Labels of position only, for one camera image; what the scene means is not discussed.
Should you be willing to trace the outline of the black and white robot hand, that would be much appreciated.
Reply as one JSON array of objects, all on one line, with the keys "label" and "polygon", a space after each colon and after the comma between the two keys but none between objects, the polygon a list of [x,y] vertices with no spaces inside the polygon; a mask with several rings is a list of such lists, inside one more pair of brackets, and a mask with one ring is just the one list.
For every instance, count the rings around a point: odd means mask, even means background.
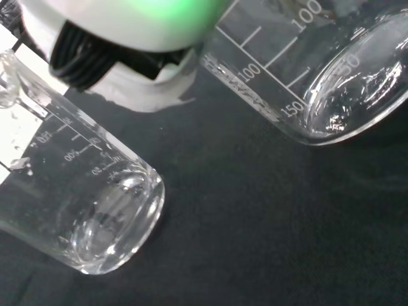
[{"label": "black and white robot hand", "polygon": [[134,112],[186,103],[226,1],[20,1],[50,74]]}]

